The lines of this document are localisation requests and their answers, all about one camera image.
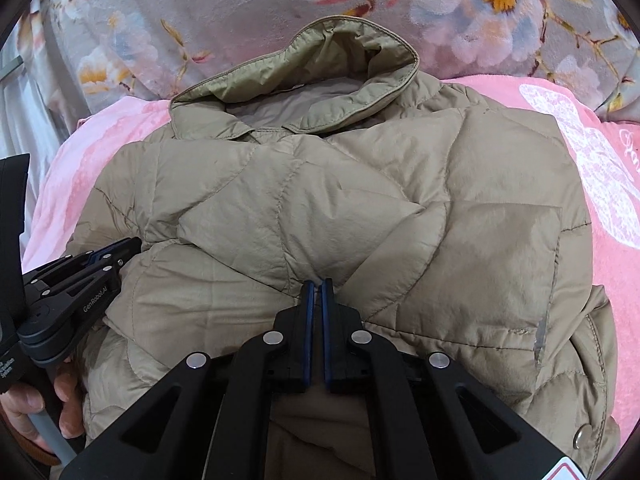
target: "floral blanket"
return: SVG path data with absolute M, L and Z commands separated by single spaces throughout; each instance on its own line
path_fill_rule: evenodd
M 638 40 L 611 0 L 38 0 L 18 47 L 64 116 L 65 100 L 169 99 L 328 14 L 397 32 L 439 78 L 546 78 L 605 120 L 640 121 Z

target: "silver screw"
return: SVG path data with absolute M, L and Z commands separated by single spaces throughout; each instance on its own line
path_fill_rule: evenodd
M 449 357 L 441 352 L 436 352 L 429 356 L 429 363 L 434 368 L 446 368 L 449 366 L 450 362 Z
M 367 343 L 371 343 L 371 332 L 367 332 L 366 330 L 356 330 L 351 334 L 351 339 L 354 343 L 366 345 Z
M 187 366 L 189 368 L 202 368 L 207 363 L 207 356 L 196 352 L 187 357 Z
M 280 332 L 272 330 L 263 335 L 262 340 L 267 343 L 267 345 L 279 345 L 284 341 L 284 336 Z

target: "metal button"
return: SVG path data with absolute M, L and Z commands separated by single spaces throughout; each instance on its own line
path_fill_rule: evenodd
M 207 356 L 197 352 L 187 357 L 187 366 L 189 368 L 202 368 L 207 363 Z
M 431 354 L 429 356 L 429 363 L 434 368 L 446 368 L 449 366 L 450 359 L 446 354 L 441 352 L 436 352 L 435 354 Z
M 574 449 L 584 449 L 591 442 L 591 436 L 593 435 L 593 428 L 591 424 L 585 424 L 581 426 L 574 437 Z
M 371 333 L 366 330 L 356 330 L 353 334 L 351 334 L 351 339 L 354 343 L 358 343 L 359 345 L 366 345 L 367 343 L 371 343 Z
M 267 343 L 267 345 L 279 345 L 284 341 L 284 336 L 280 332 L 272 330 L 263 335 L 262 340 Z

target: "pink towel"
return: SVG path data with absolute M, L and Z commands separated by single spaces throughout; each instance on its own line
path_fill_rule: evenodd
M 44 180 L 24 251 L 28 272 L 62 256 L 100 172 L 124 145 L 143 140 L 169 117 L 169 101 L 124 97 L 86 120 L 56 154 Z
M 455 82 L 502 104 L 556 117 L 582 177 L 593 221 L 593 283 L 610 297 L 618 330 L 614 417 L 624 442 L 640 417 L 640 126 L 601 123 L 546 80 L 478 75 Z M 91 117 L 60 148 L 40 190 L 24 270 L 61 256 L 98 175 L 128 142 L 169 121 L 168 102 L 125 97 Z
M 640 126 L 601 123 L 570 91 L 543 79 L 476 75 L 449 82 L 558 121 L 591 213 L 593 283 L 605 286 L 616 321 L 613 416 L 625 442 L 640 418 Z

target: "sticker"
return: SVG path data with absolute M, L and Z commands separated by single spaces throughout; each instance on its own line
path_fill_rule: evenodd
M 564 457 L 542 480 L 585 480 L 570 458 Z

